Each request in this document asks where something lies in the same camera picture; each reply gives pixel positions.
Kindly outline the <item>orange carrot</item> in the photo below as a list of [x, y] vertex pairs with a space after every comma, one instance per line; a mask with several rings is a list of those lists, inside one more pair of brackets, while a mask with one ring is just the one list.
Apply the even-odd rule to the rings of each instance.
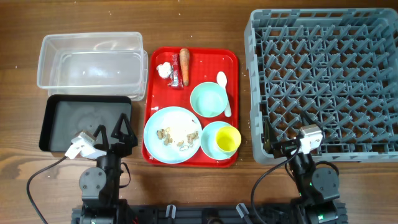
[[184, 48], [180, 50], [180, 68], [182, 71], [183, 85], [189, 85], [189, 63], [190, 63], [190, 52]]

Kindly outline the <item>peanut shell food scraps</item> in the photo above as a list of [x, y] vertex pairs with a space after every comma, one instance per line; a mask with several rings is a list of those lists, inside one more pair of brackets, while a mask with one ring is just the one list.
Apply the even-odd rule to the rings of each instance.
[[193, 147], [194, 142], [199, 139], [199, 132], [185, 129], [167, 127], [156, 131], [157, 138], [165, 146], [175, 146], [180, 151], [186, 151]]

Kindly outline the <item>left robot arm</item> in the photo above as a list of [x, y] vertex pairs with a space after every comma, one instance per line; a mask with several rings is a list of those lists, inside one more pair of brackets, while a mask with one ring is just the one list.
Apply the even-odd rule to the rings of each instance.
[[72, 223], [79, 224], [110, 224], [110, 223], [138, 223], [138, 217], [128, 205], [126, 199], [119, 197], [119, 190], [127, 185], [120, 184], [123, 173], [122, 167], [129, 170], [123, 157], [132, 154], [137, 146], [137, 137], [131, 129], [130, 121], [122, 113], [115, 124], [111, 137], [118, 141], [108, 142], [106, 127], [97, 127], [93, 136], [101, 135], [102, 142], [94, 143], [94, 149], [102, 155], [94, 158], [96, 165], [85, 170], [79, 179], [83, 205], [80, 211], [72, 213]]

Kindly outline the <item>yellow plastic cup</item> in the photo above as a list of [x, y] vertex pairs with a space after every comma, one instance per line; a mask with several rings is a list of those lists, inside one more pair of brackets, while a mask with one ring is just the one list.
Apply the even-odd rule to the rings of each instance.
[[241, 144], [241, 134], [233, 126], [224, 126], [216, 132], [216, 145], [223, 152], [235, 152]]

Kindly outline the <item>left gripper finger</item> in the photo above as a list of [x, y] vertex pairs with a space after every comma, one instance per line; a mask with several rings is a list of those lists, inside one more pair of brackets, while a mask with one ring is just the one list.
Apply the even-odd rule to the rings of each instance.
[[126, 114], [121, 113], [111, 133], [111, 137], [118, 140], [134, 140], [135, 135], [131, 129], [130, 121]]
[[93, 136], [97, 138], [99, 134], [101, 135], [102, 143], [94, 144], [94, 148], [107, 152], [109, 150], [109, 142], [106, 135], [106, 127], [102, 124], [97, 127], [96, 131], [93, 133]]

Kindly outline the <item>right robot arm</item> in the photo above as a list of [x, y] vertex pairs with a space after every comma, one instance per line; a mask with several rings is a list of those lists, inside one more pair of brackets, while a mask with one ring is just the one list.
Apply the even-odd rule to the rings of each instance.
[[278, 141], [270, 122], [266, 123], [264, 150], [284, 160], [271, 170], [285, 167], [294, 181], [299, 197], [289, 203], [290, 223], [331, 223], [339, 219], [335, 200], [339, 193], [339, 170], [327, 161], [315, 162], [311, 152], [323, 142], [323, 129], [306, 112], [296, 137]]

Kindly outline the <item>white plastic spoon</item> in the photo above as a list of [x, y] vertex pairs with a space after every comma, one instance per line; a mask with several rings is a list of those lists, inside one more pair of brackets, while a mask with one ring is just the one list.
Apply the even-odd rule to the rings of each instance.
[[[227, 77], [226, 77], [224, 72], [220, 71], [220, 72], [217, 73], [216, 81], [217, 81], [217, 84], [219, 84], [221, 87], [224, 88], [224, 90], [226, 90], [226, 84], [227, 84], [228, 81], [227, 81]], [[231, 111], [231, 106], [230, 106], [229, 100], [227, 100], [227, 105], [226, 105], [226, 108], [224, 110], [224, 114], [225, 114], [226, 117], [231, 117], [231, 115], [232, 115], [232, 111]]]

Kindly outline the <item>light blue small bowl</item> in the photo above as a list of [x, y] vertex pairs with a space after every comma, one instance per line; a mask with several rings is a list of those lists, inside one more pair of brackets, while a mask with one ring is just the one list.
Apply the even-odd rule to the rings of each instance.
[[216, 134], [220, 128], [231, 126], [224, 121], [215, 121], [205, 126], [201, 136], [202, 151], [211, 159], [221, 161], [232, 157], [237, 150], [232, 152], [224, 152], [219, 149], [216, 143]]

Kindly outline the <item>large light blue plate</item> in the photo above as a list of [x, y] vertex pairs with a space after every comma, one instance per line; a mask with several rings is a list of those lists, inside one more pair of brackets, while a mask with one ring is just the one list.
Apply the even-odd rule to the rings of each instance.
[[[156, 131], [167, 127], [199, 132], [199, 139], [192, 148], [180, 151], [175, 146], [165, 146], [157, 138]], [[169, 106], [155, 112], [144, 127], [144, 145], [153, 159], [165, 164], [179, 164], [189, 160], [199, 150], [202, 126], [198, 118], [189, 110], [178, 106]]]

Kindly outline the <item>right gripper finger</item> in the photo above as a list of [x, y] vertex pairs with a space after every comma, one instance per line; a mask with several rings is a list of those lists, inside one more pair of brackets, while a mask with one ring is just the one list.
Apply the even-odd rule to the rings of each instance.
[[314, 120], [312, 120], [306, 111], [300, 112], [301, 123], [303, 126], [309, 126], [315, 124]]
[[272, 152], [274, 150], [273, 144], [275, 143], [274, 130], [268, 119], [264, 122], [264, 145], [263, 149], [266, 152]]

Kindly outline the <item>mint green bowl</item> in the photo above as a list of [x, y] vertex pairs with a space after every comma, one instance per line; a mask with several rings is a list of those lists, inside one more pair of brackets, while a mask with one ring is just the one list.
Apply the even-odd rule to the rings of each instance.
[[214, 118], [227, 107], [226, 90], [214, 82], [197, 85], [190, 94], [190, 104], [194, 112], [205, 118]]

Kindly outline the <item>red snack wrapper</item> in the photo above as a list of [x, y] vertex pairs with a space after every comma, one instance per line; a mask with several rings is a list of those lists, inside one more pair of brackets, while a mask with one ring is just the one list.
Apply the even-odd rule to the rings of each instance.
[[180, 73], [179, 54], [172, 55], [172, 62], [170, 64], [172, 68], [172, 73], [170, 74], [169, 87], [174, 89], [182, 89], [183, 82], [182, 82], [182, 75]]

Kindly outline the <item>white tissue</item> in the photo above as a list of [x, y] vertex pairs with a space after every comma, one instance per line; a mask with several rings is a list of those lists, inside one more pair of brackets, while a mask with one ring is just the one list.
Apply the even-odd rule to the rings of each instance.
[[156, 70], [158, 71], [158, 74], [162, 79], [166, 79], [169, 78], [172, 74], [173, 68], [169, 62], [165, 62], [163, 64], [159, 64], [156, 67]]

